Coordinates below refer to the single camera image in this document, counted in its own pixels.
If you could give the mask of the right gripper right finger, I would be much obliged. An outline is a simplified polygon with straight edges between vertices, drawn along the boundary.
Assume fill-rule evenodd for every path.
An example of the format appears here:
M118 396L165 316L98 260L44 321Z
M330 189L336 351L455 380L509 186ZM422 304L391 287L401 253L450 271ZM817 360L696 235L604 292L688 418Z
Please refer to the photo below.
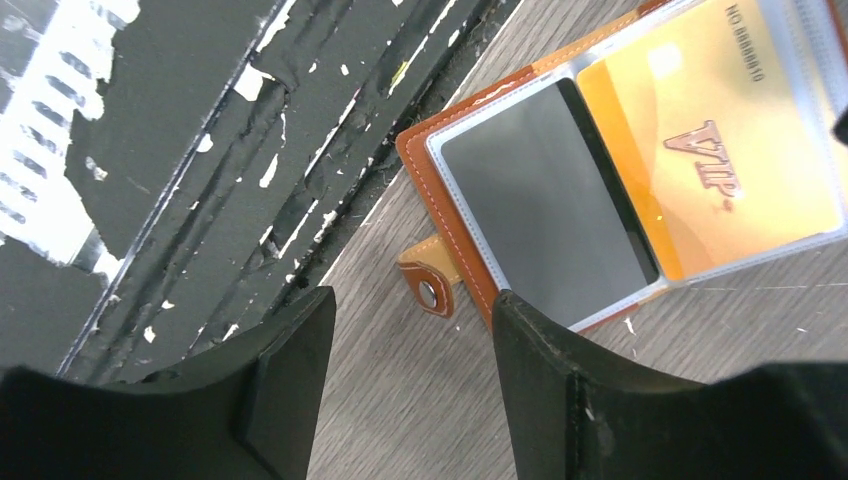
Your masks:
M492 325L521 479L847 475L843 363L770 363L702 384L607 350L508 290Z

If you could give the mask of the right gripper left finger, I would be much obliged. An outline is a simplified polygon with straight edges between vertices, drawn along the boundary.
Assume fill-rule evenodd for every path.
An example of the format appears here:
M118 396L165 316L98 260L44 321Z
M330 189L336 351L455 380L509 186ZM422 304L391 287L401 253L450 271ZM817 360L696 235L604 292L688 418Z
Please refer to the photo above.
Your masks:
M5 479L303 479L335 295L319 287L261 324L135 383L1 373Z

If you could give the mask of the grey card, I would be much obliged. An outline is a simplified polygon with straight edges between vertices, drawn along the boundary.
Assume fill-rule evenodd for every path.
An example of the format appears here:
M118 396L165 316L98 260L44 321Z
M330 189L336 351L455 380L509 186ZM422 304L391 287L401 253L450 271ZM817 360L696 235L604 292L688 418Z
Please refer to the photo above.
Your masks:
M579 331L659 280L571 79L507 99L432 145L499 289Z

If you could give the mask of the brown leather card holder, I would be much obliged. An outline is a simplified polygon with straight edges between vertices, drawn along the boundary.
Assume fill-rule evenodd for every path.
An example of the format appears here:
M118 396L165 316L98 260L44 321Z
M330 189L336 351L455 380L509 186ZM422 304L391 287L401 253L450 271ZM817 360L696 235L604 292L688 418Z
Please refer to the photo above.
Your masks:
M647 2L399 135L438 230L399 266L434 314L463 282L588 330L844 239L846 110L834 2Z

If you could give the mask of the gold credit card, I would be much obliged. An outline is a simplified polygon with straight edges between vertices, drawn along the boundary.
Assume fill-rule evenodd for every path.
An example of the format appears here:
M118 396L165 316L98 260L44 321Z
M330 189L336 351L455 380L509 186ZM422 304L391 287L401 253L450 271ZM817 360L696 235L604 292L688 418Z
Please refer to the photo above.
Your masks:
M695 281L847 234L830 1L674 1L576 77L662 274Z

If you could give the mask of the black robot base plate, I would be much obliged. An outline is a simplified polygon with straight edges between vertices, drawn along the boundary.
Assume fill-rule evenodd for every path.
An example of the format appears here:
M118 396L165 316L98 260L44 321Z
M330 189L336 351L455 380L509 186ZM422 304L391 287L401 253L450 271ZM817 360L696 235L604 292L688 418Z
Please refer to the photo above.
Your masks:
M512 1L144 1L115 38L105 114L67 175L109 250L107 287L1 247L1 362L136 379L298 297L399 168Z

